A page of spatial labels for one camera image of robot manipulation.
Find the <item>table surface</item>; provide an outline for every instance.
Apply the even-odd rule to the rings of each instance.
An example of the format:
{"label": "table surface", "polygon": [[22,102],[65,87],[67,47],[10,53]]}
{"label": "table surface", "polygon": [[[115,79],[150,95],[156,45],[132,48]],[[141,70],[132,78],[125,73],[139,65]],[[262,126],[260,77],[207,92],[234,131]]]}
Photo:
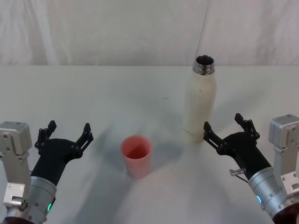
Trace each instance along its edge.
{"label": "table surface", "polygon": [[[240,131],[234,116],[253,119],[258,147],[271,164],[272,118],[299,115],[299,67],[216,67],[212,127],[221,137]],[[185,84],[191,67],[1,67],[1,121],[38,129],[54,119],[53,138],[76,140],[89,122],[94,142],[71,161],[58,184],[49,224],[271,224],[238,168],[206,142],[181,142]],[[153,143],[152,171],[132,180],[120,154],[133,134]],[[32,169],[37,149],[30,149]],[[6,178],[0,166],[0,196]],[[1,218],[5,207],[0,206]]]}

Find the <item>white backdrop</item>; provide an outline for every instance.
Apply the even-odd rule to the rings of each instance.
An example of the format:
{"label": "white backdrop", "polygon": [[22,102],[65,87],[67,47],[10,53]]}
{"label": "white backdrop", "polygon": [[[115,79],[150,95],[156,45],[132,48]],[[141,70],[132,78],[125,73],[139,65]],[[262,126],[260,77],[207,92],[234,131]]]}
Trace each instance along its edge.
{"label": "white backdrop", "polygon": [[1,0],[0,64],[299,64],[297,0]]}

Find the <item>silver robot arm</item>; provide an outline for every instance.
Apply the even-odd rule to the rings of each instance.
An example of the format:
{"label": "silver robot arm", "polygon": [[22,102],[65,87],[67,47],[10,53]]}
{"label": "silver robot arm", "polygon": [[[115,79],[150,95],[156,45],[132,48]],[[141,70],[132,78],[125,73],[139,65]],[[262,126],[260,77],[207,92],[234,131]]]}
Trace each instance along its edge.
{"label": "silver robot arm", "polygon": [[7,209],[27,208],[27,194],[30,188],[30,170],[27,157],[32,146],[29,126],[20,122],[0,124],[0,159],[7,176],[4,205]]}
{"label": "silver robot arm", "polygon": [[275,224],[296,224],[299,214],[299,178],[296,171],[299,151],[299,118],[288,114],[274,118],[270,124],[269,141],[275,150],[272,167],[256,147],[256,132],[252,120],[243,120],[236,114],[235,120],[244,132],[219,138],[205,123],[204,139],[220,155],[231,156],[240,166],[230,170],[232,176],[245,174],[263,210]]}
{"label": "silver robot arm", "polygon": [[28,150],[32,146],[29,126],[20,122],[0,124],[0,159],[8,184],[4,196],[7,208],[3,224],[42,224],[55,202],[57,184],[68,162],[83,156],[93,140],[88,123],[76,142],[50,139],[55,121],[39,129],[35,147],[40,155],[32,172]]}

